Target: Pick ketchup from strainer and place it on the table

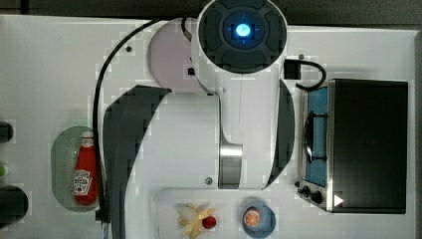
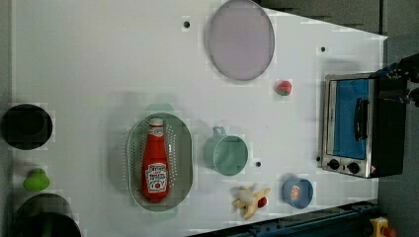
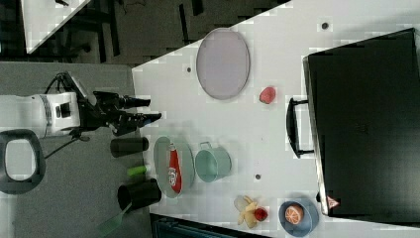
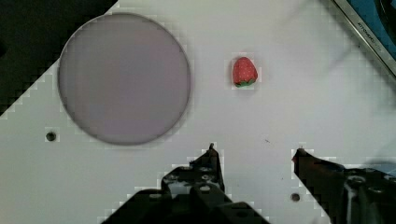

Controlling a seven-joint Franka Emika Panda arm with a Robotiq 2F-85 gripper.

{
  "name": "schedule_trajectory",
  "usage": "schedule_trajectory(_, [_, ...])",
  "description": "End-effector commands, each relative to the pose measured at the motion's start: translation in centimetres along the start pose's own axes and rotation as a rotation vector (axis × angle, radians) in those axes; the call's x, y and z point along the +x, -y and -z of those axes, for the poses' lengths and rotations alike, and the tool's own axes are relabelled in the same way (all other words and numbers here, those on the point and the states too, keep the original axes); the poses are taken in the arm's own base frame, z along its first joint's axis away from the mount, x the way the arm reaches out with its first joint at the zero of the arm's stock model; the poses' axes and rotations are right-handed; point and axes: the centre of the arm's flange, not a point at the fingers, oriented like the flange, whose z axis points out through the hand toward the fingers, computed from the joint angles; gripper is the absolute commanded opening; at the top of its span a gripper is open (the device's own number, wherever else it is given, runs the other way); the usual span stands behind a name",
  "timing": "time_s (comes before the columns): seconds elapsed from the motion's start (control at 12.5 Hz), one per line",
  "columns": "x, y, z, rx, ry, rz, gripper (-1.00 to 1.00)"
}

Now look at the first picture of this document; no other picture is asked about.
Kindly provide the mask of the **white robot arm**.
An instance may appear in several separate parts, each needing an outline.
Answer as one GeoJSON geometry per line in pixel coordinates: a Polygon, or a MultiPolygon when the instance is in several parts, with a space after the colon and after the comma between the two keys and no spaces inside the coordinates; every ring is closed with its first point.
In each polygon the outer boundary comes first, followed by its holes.
{"type": "Polygon", "coordinates": [[[287,40],[271,0],[210,0],[190,40],[201,92],[138,85],[106,109],[113,239],[159,239],[154,199],[164,190],[263,190],[278,178],[295,141],[287,40]]]}

